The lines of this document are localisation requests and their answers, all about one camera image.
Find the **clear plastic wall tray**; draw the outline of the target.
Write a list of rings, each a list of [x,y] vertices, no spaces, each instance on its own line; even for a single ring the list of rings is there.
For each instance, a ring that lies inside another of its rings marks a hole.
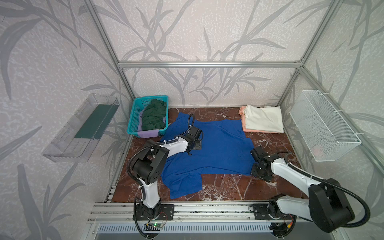
[[[117,97],[90,94],[42,155],[54,163],[86,163],[119,106]]]

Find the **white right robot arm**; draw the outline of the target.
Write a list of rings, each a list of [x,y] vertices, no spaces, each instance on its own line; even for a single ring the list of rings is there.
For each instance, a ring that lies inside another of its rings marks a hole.
[[[355,219],[355,213],[346,193],[339,189],[340,184],[334,179],[327,183],[315,178],[294,166],[285,157],[287,153],[268,155],[261,147],[250,151],[255,163],[251,175],[265,182],[273,176],[279,176],[290,182],[307,198],[299,199],[285,194],[269,200],[267,212],[273,219],[285,215],[295,215],[312,221],[320,230],[330,233]]]

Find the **purple t shirt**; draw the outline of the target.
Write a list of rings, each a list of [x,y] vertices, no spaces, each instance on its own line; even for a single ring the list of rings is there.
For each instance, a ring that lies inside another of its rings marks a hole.
[[[138,127],[138,134],[140,138],[152,138],[152,137],[158,137],[159,135],[159,130],[150,130],[150,131],[143,131],[142,130],[142,114],[143,111],[140,112],[140,123]]]

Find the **horizontal aluminium frame bar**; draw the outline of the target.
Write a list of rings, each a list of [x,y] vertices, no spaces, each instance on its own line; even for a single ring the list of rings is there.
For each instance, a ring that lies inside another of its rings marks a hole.
[[[299,68],[295,61],[121,61],[120,68]]]

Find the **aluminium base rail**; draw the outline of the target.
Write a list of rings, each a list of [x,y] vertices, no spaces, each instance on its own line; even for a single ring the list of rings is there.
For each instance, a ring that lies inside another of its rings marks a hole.
[[[267,201],[165,202],[161,209],[167,223],[251,223],[290,221],[286,215],[273,219],[267,213]],[[133,223],[133,203],[94,204],[87,223]]]

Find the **green circuit board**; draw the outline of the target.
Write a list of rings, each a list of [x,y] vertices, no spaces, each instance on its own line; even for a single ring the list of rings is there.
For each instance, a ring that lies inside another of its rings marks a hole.
[[[144,225],[144,231],[159,232],[165,227],[166,223],[167,223],[166,221],[164,221],[164,222],[148,222]]]

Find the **dark green t shirt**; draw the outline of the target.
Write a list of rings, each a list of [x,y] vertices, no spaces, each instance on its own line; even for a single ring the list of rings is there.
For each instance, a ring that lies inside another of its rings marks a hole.
[[[142,130],[160,130],[165,127],[167,114],[167,103],[161,100],[152,99],[142,114]]]

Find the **blue t shirt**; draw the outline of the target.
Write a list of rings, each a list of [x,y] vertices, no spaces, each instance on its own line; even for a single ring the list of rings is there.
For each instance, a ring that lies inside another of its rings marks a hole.
[[[254,144],[240,120],[195,121],[194,126],[203,132],[201,149],[169,157],[161,175],[172,200],[201,191],[202,175],[249,176],[255,162]]]

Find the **teal plastic laundry basket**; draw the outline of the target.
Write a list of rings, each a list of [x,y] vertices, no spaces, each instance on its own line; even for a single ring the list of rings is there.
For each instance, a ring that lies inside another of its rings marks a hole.
[[[128,134],[139,137],[138,127],[141,119],[140,112],[142,112],[151,103],[152,99],[157,99],[166,103],[167,112],[164,118],[165,127],[163,129],[159,129],[159,135],[162,136],[166,133],[166,130],[168,128],[169,97],[166,95],[160,95],[160,96],[140,97],[140,98],[134,99],[132,110],[130,113],[129,124],[127,128]]]

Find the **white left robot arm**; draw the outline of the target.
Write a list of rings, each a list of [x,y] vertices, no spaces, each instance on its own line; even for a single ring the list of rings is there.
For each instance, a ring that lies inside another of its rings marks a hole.
[[[158,178],[166,161],[179,153],[191,155],[193,149],[201,147],[204,133],[190,126],[172,140],[154,142],[149,140],[133,155],[127,164],[127,173],[141,189],[142,198],[134,204],[134,220],[153,220],[161,214],[161,198],[158,192]]]

